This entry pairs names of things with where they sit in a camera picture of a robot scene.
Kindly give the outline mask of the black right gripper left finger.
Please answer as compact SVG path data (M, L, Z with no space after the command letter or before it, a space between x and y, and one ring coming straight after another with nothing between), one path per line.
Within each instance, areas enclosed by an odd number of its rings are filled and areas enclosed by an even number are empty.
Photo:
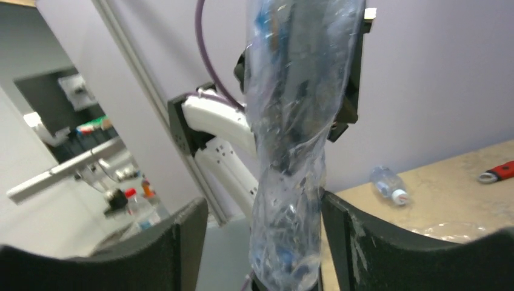
M195 290L209 209L195 198L165 221L90 257L1 246L1 290Z

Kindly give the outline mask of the clear bottle purple label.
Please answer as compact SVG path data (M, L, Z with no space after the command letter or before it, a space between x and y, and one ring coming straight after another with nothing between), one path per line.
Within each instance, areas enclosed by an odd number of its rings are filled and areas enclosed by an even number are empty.
M268 290L310 290L318 280L324 148L364 10L364 1L248 6L245 113L259 165L249 260Z

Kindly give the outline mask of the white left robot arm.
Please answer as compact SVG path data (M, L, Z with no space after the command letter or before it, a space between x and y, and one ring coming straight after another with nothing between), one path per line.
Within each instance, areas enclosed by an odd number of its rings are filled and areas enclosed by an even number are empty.
M330 142L336 142L349 125L358 120L363 40L375 18L376 8L366 8L344 99L327 138ZM212 89L203 88L176 97L167 107L170 132L178 149L211 172L247 221L251 221L258 182L233 149L237 146L256 157L254 135L245 114Z

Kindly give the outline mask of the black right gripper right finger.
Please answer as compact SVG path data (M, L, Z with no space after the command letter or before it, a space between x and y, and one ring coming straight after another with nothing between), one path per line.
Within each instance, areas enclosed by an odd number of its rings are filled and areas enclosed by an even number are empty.
M413 233L332 192L322 218L341 290L512 290L513 228L465 243Z

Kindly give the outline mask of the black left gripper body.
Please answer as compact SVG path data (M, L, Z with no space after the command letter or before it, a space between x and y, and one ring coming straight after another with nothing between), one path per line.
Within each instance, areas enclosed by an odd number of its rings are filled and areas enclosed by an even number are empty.
M370 33L375 18L376 8L366 8L364 10L364 20L357 34L353 59L349 69L349 77L342 96L342 104L333 120L327 138L330 142L336 142L348 129L349 125L355 124L358 121L359 86L364 35Z

